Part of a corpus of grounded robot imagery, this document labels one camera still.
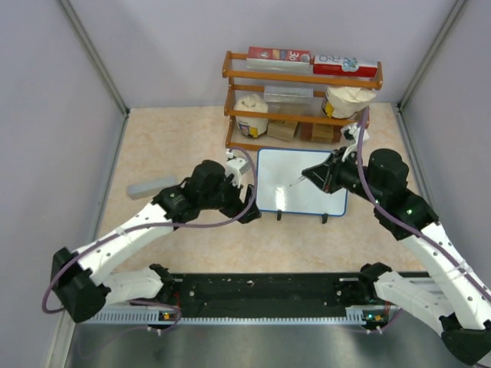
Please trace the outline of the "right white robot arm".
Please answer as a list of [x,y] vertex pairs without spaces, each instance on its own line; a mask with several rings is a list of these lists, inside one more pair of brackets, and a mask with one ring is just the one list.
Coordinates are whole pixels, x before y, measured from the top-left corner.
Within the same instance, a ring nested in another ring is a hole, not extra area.
[[478,365],[490,353],[490,289],[457,251],[435,211],[408,189],[408,173],[392,149],[375,150],[365,166],[344,147],[302,170],[322,192],[346,189],[371,202],[380,225],[420,261],[442,292],[436,296],[378,262],[360,270],[360,298],[401,307],[430,327],[460,362]]

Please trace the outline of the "black white marker pen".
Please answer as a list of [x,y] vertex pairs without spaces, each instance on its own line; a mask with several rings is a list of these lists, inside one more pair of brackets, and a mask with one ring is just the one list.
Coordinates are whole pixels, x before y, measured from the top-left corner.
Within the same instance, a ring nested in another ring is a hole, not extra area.
[[303,175],[300,175],[297,179],[295,179],[293,182],[291,182],[288,187],[291,188],[293,186],[296,186],[298,185],[300,182],[302,182],[303,180],[305,180],[306,178],[303,176]]

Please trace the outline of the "blue framed whiteboard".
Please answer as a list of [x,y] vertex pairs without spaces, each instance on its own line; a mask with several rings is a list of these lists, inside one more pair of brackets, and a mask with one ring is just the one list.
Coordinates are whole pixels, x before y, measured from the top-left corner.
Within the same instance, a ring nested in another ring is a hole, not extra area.
[[256,205],[262,212],[318,215],[326,223],[330,217],[342,217],[348,207],[344,189],[326,194],[301,175],[303,169],[324,162],[325,150],[262,148],[257,154]]

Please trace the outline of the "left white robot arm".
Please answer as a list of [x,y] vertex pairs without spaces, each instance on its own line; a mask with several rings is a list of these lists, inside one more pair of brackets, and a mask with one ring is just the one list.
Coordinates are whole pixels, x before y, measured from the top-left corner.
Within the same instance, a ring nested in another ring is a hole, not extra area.
[[180,228],[198,228],[195,221],[203,211],[216,210],[228,223],[258,219],[255,187],[242,185],[249,168],[250,162],[242,157],[228,159],[225,165],[205,160],[191,176],[162,189],[136,215],[102,238],[74,251],[57,251],[51,266],[51,291],[73,322],[85,322],[104,307],[124,302],[162,304],[176,317],[176,281],[167,268],[151,264],[139,271],[115,270],[158,238]]

